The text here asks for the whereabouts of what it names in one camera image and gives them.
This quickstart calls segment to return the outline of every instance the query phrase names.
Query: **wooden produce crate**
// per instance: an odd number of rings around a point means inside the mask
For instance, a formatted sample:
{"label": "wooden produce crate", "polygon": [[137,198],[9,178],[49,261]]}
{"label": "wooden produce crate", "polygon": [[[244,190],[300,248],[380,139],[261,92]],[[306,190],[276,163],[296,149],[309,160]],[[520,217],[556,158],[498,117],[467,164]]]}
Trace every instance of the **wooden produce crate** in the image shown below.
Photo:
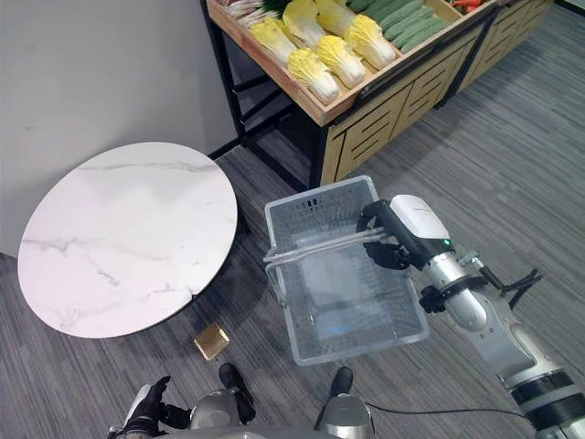
{"label": "wooden produce crate", "polygon": [[463,17],[459,12],[452,8],[444,0],[425,0],[424,4],[434,9],[436,16],[440,16],[449,23],[449,27],[430,38],[426,43],[413,49],[408,54],[402,54],[395,49],[397,58],[382,70],[376,70],[365,60],[362,62],[366,67],[366,77],[355,88],[349,90],[339,81],[340,94],[329,105],[323,105],[313,94],[304,87],[296,78],[294,78],[271,53],[259,43],[245,27],[242,27],[236,19],[230,16],[224,6],[218,3],[218,0],[207,0],[207,9],[211,19],[221,27],[254,61],[256,61],[264,71],[294,100],[303,110],[319,125],[326,126],[336,117],[350,110],[356,101],[358,94],[366,90],[373,83],[392,74],[393,71],[399,70],[405,65],[417,59],[426,47],[432,46],[440,41],[443,37],[456,30],[462,23],[476,14],[481,14],[489,5],[484,5],[474,11],[469,16]]}
{"label": "wooden produce crate", "polygon": [[327,136],[322,184],[343,178],[438,103],[480,32],[476,28],[457,38],[359,112],[333,124]]}
{"label": "wooden produce crate", "polygon": [[465,75],[460,90],[525,41],[536,30],[552,3],[553,0],[520,0],[509,2],[507,7],[502,8]]}

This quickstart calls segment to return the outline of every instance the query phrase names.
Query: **gray carpet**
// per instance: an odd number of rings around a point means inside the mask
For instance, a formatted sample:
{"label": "gray carpet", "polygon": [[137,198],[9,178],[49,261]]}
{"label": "gray carpet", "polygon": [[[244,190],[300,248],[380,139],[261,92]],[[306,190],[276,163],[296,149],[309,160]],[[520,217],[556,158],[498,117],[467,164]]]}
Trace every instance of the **gray carpet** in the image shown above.
{"label": "gray carpet", "polygon": [[[554,7],[527,43],[447,106],[367,161],[379,193],[423,196],[455,241],[482,252],[506,281],[532,266],[547,274],[517,307],[574,380],[585,384],[585,19]],[[292,194],[249,151],[218,160],[239,198],[232,253],[197,301],[128,337],[86,340],[43,324],[18,288],[16,261],[0,257],[0,437],[100,438],[134,393],[164,374],[167,402],[193,405],[218,387],[223,361],[240,366],[256,395],[257,423],[310,428],[339,364],[294,365],[282,310],[261,263],[263,206]],[[219,322],[231,343],[206,362],[193,336]],[[402,410],[498,407],[511,398],[470,344],[431,316],[421,343],[345,361],[355,394]],[[374,412],[378,437],[515,438],[533,431],[493,413],[404,416]]]}

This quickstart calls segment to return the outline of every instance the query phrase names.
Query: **wooden display stand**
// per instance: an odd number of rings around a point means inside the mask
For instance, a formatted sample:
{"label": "wooden display stand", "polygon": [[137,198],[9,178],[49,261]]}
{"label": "wooden display stand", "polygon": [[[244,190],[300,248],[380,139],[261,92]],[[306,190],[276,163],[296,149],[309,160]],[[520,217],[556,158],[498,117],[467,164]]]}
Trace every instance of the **wooden display stand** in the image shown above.
{"label": "wooden display stand", "polygon": [[[201,0],[201,3],[208,12],[207,28],[238,132],[238,138],[215,156],[234,145],[247,146],[252,135],[286,114],[286,111],[279,112],[252,129],[246,126],[250,113],[259,111],[278,92],[245,114],[240,111],[237,95],[270,78],[313,120],[314,126],[307,129],[308,136],[313,133],[309,139],[312,153],[308,185],[265,151],[251,144],[250,150],[291,186],[303,190],[343,178],[425,112],[443,105],[524,41],[536,29],[552,0],[491,0],[466,16],[444,0],[425,0],[436,16],[451,24],[408,54],[396,49],[397,58],[380,71],[363,61],[367,70],[365,79],[351,90],[340,84],[340,95],[329,105],[321,104],[291,76],[217,0]],[[222,30],[262,67],[266,78],[234,84]]]}

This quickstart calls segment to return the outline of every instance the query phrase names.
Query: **white wall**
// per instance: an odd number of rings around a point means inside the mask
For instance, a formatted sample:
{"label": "white wall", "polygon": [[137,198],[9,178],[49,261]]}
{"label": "white wall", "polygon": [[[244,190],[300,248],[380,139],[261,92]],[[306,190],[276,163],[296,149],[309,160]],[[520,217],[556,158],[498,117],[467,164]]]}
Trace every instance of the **white wall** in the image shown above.
{"label": "white wall", "polygon": [[0,252],[69,170],[119,145],[235,136],[198,0],[0,0]]}

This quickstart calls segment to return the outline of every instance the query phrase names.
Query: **white marble tabletop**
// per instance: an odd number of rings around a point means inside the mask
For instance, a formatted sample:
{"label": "white marble tabletop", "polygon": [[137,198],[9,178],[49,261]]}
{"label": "white marble tabletop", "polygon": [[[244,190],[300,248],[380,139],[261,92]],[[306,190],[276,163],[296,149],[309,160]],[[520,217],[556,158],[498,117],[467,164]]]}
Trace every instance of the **white marble tabletop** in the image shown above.
{"label": "white marble tabletop", "polygon": [[181,145],[122,146],[43,198],[18,254],[27,303],[77,337],[150,327],[199,294],[225,261],[237,205],[209,158]]}

